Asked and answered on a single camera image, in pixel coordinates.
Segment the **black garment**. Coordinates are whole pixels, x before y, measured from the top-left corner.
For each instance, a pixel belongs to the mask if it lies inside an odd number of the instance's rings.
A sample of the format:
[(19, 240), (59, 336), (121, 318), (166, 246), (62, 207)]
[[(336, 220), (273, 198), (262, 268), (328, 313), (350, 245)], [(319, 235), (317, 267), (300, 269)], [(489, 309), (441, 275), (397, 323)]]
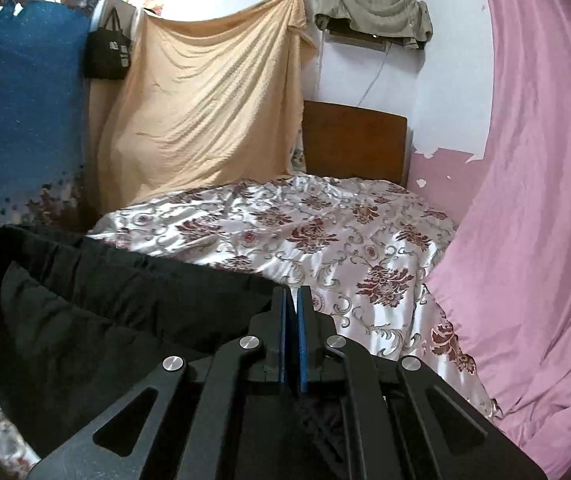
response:
[(0, 405), (35, 479), (397, 479), (379, 374), (297, 290), (0, 229)]

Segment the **floral satin bedspread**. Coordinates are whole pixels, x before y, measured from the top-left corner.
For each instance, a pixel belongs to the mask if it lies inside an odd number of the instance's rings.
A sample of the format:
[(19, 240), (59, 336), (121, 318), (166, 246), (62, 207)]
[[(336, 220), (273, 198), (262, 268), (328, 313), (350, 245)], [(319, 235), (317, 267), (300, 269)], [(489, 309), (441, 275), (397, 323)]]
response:
[[(22, 256), (2, 274), (34, 322), (0, 365), (0, 463), (24, 478), (46, 452), (142, 377), (165, 352), (208, 356), (256, 300), (233, 285), (307, 286), (314, 307), (374, 356), (417, 356), (482, 414), (497, 408), (427, 290), (453, 220), (387, 181), (296, 176), (174, 191), (106, 214), (86, 234), (5, 230)], [(52, 346), (36, 349), (61, 326)]]

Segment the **blue floral wardrobe cover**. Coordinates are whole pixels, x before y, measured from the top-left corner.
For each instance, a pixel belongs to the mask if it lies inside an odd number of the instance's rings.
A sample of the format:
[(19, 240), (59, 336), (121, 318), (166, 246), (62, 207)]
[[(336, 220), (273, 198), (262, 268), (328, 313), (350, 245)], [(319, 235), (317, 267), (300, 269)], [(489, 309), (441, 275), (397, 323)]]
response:
[(0, 226), (89, 227), (82, 59), (98, 3), (0, 2)]

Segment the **pink curtain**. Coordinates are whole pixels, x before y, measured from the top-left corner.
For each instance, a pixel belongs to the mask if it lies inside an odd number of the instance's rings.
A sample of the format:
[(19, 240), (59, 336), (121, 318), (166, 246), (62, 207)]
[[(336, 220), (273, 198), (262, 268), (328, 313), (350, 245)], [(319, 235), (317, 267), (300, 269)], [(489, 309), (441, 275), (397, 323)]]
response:
[(571, 0), (488, 0), (485, 178), (427, 280), (498, 425), (551, 479), (571, 473)]

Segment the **black tote bag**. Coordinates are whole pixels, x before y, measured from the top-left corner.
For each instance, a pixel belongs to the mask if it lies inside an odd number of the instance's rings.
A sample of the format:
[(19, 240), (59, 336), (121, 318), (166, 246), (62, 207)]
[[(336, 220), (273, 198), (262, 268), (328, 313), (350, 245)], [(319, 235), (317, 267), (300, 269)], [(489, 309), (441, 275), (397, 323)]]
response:
[(124, 34), (116, 8), (107, 14), (103, 27), (90, 32), (82, 68), (88, 79), (122, 80), (131, 65), (131, 40)]

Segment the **brown wooden headboard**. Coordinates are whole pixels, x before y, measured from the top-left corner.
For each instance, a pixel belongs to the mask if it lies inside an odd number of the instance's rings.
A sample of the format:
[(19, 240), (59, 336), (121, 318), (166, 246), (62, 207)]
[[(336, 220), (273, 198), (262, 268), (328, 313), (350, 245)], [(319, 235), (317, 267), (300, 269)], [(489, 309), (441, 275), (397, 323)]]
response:
[(303, 144), (310, 174), (332, 178), (405, 180), (407, 119), (378, 110), (307, 101)]

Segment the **beige hanging cloth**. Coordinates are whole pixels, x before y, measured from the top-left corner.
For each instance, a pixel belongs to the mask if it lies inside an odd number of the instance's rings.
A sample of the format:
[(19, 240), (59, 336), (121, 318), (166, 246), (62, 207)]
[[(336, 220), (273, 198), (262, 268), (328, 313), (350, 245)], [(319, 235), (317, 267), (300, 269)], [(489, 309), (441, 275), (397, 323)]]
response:
[(199, 22), (143, 13), (96, 150), (101, 211), (294, 174), (302, 69), (315, 53), (305, 0), (264, 0)]

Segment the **olive green hanging cloth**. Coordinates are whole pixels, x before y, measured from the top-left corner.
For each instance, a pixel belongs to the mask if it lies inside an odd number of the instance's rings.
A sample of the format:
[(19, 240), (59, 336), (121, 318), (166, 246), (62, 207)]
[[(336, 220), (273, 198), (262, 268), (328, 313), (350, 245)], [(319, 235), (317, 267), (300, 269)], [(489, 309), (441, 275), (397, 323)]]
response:
[(433, 25), (422, 0), (315, 0), (317, 29), (352, 40), (423, 50)]

